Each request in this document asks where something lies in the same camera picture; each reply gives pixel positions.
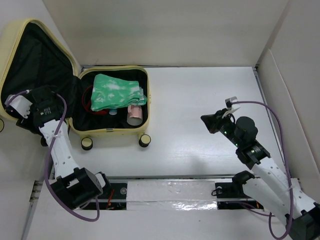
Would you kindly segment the small white bottle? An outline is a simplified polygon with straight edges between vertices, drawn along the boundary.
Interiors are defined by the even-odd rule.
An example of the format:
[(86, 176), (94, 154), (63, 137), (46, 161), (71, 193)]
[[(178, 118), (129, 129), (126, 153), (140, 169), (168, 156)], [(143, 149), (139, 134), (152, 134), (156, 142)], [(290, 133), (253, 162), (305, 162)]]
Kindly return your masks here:
[(117, 110), (117, 109), (109, 109), (108, 113), (109, 113), (111, 116), (115, 116), (115, 115), (117, 115), (118, 110)]

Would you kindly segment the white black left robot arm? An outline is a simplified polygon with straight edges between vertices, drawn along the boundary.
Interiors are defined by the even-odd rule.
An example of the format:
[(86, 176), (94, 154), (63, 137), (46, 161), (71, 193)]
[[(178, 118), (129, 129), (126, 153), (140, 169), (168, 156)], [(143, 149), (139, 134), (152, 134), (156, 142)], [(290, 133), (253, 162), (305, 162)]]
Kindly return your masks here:
[(67, 210), (74, 210), (95, 198), (107, 198), (112, 187), (104, 173), (104, 181), (85, 167), (80, 167), (71, 152), (68, 125), (65, 121), (67, 103), (48, 86), (24, 90), (7, 99), (24, 120), (32, 119), (32, 126), (49, 147), (55, 182), (49, 185), (53, 197)]

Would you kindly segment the green white tie-dye cloth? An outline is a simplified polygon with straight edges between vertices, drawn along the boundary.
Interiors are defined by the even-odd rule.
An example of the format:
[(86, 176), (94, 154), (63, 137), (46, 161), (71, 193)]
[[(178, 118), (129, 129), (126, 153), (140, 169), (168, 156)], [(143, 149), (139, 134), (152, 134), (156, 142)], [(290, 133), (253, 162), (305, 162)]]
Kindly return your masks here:
[(123, 80), (98, 74), (93, 81), (91, 107), (94, 112), (106, 109), (143, 106), (147, 103), (144, 90), (138, 81)]

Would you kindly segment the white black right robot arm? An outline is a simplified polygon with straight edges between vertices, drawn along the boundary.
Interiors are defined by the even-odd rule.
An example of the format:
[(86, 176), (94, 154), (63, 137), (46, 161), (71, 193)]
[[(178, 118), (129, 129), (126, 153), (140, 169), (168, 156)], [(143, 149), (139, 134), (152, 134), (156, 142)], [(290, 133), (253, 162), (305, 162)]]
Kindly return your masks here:
[(235, 119), (219, 110), (200, 119), (211, 134), (220, 132), (236, 146), (237, 158), (248, 168), (232, 178), (235, 196), (246, 195), (262, 204), (280, 220), (293, 240), (315, 240), (320, 236), (319, 203), (307, 196), (257, 141), (258, 129), (251, 118)]

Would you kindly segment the pink ceramic mug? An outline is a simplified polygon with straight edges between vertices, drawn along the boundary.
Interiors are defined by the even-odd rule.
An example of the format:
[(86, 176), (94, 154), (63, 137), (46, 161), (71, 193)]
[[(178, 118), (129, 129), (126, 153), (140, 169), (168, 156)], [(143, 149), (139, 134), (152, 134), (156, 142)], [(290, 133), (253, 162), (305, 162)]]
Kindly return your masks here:
[(131, 126), (138, 126), (143, 122), (142, 107), (138, 105), (129, 105), (127, 107), (127, 123)]

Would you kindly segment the yellow hard-shell suitcase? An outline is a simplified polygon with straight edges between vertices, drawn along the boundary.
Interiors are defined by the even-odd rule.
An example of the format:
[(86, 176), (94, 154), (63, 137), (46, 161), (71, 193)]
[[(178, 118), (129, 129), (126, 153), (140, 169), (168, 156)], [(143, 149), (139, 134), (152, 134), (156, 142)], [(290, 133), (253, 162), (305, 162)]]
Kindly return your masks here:
[(142, 106), (143, 121), (138, 126), (127, 123), (128, 109), (117, 115), (92, 115), (82, 105), (82, 95), (93, 85), (98, 74), (126, 81), (137, 81), (146, 97), (150, 95), (147, 71), (134, 65), (91, 67), (78, 73), (76, 61), (52, 32), (39, 20), (16, 20), (7, 25), (0, 38), (0, 115), (17, 123), (22, 118), (6, 109), (9, 95), (42, 86), (60, 94), (67, 103), (66, 120), (83, 138), (136, 134), (143, 148), (151, 143), (146, 134), (150, 106)]

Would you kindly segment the red black headphones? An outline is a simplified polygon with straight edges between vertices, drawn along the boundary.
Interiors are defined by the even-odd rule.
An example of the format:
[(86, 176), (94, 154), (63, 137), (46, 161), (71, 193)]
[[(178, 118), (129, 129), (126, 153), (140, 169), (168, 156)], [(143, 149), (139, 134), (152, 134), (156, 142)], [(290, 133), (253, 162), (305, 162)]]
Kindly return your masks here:
[(99, 111), (93, 111), (91, 110), (92, 101), (91, 101), (91, 94), (93, 92), (93, 85), (90, 85), (86, 88), (86, 90), (82, 94), (81, 103), (84, 108), (84, 110), (95, 116), (105, 116), (109, 113), (109, 109), (103, 109)]

